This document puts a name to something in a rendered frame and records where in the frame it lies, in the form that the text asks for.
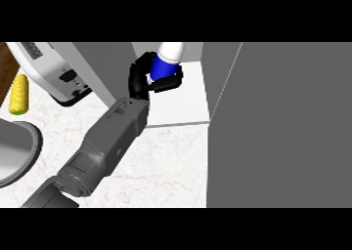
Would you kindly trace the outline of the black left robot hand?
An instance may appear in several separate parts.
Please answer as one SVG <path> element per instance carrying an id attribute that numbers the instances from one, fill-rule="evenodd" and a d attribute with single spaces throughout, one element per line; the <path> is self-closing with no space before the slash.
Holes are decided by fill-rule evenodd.
<path id="1" fill-rule="evenodd" d="M 149 91 L 159 93 L 176 89 L 182 85 L 182 66 L 176 67 L 176 72 L 171 76 L 153 80 L 152 83 L 146 82 L 146 75 L 149 74 L 153 65 L 155 56 L 155 52 L 145 52 L 142 56 L 136 59 L 136 61 L 131 63 L 128 75 L 128 93 L 133 99 L 147 101 Z"/>

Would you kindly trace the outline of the blue label water bottle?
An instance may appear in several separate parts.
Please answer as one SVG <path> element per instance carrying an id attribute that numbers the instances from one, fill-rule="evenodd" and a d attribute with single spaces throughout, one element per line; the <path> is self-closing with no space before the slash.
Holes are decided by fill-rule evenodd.
<path id="1" fill-rule="evenodd" d="M 152 81 L 174 75 L 182 60 L 183 47 L 183 42 L 162 42 L 159 44 L 149 70 Z"/>

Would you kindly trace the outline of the white cabinet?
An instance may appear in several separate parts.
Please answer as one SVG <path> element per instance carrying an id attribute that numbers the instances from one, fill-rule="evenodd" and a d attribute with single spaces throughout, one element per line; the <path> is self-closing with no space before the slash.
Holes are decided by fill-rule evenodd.
<path id="1" fill-rule="evenodd" d="M 128 96 L 130 63 L 158 50 L 156 42 L 53 42 L 54 51 L 87 82 L 106 105 Z M 238 42 L 187 42 L 182 54 L 179 88 L 149 95 L 149 127 L 204 124 L 213 118 L 227 74 L 233 68 Z"/>

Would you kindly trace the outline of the dark grey cabinet door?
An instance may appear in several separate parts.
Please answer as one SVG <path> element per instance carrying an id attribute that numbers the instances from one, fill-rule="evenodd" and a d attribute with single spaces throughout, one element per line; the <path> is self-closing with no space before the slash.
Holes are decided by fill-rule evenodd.
<path id="1" fill-rule="evenodd" d="M 352 43 L 247 43 L 210 122 L 211 207 L 352 207 Z"/>

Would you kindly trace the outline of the white toaster appliance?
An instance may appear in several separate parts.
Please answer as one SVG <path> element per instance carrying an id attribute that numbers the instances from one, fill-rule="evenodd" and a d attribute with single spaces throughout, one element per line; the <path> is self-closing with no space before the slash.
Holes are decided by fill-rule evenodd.
<path id="1" fill-rule="evenodd" d="M 59 105 L 72 106 L 91 88 L 50 43 L 8 42 L 7 47 L 32 82 Z"/>

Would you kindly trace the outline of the yellow corn cob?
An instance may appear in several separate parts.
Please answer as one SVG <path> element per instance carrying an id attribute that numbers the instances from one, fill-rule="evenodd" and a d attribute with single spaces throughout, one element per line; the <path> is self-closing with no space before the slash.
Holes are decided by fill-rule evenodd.
<path id="1" fill-rule="evenodd" d="M 14 77 L 11 85 L 11 95 L 8 102 L 8 112 L 22 115 L 29 111 L 29 81 L 23 74 Z"/>

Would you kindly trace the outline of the grey metal pot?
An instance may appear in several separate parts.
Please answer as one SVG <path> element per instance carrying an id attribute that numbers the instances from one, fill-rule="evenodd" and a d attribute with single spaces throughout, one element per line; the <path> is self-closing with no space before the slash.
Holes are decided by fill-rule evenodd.
<path id="1" fill-rule="evenodd" d="M 38 158 L 42 137 L 26 121 L 0 118 L 0 188 L 10 185 L 28 172 Z"/>

